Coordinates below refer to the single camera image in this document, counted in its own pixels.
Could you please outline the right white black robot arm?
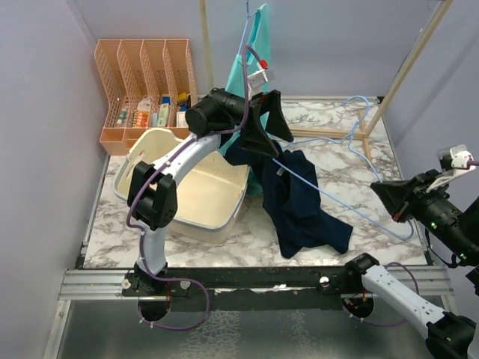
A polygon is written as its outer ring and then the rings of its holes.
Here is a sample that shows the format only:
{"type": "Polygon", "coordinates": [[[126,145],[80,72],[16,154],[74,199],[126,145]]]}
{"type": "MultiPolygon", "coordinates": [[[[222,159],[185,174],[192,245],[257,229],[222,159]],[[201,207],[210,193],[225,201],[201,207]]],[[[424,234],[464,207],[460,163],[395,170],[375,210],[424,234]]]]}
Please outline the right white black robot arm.
{"type": "MultiPolygon", "coordinates": [[[[454,268],[468,267],[469,282],[478,286],[478,202],[465,212],[449,201],[448,185],[475,169],[429,170],[408,180],[376,181],[371,189],[397,223],[416,221],[451,253],[454,268]]],[[[350,260],[335,289],[348,317],[370,324],[374,301],[380,299],[401,315],[393,326],[408,322],[433,358],[477,358],[478,322],[453,312],[454,289],[444,268],[381,264],[368,253],[350,260]]]]}

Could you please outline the navy blue t shirt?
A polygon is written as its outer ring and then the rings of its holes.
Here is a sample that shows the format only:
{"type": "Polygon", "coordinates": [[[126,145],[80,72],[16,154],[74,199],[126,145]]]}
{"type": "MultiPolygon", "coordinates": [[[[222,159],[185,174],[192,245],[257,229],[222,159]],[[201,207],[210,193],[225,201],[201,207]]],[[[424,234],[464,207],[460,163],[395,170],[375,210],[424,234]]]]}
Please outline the navy blue t shirt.
{"type": "Polygon", "coordinates": [[[353,226],[321,209],[315,165],[301,150],[283,150],[273,158],[244,150],[235,141],[226,150],[231,165],[248,165],[263,189],[263,208],[271,218],[281,255],[290,259],[303,248],[328,245],[339,254],[349,249],[353,226]]]}

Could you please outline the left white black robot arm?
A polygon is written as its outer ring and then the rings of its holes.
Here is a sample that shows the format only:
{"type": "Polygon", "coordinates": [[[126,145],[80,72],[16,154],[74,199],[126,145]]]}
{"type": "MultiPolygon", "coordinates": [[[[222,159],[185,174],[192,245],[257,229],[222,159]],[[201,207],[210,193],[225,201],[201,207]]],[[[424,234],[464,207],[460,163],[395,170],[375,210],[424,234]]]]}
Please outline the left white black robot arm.
{"type": "Polygon", "coordinates": [[[129,185],[126,224],[141,232],[139,286],[149,295],[165,286],[161,271],[167,264],[166,227],[177,213],[177,188],[184,177],[234,134],[239,136],[238,148],[273,158],[279,155],[273,138],[293,141],[278,90],[241,97],[214,88],[186,110],[186,122],[189,136],[159,161],[140,161],[129,185]]]}

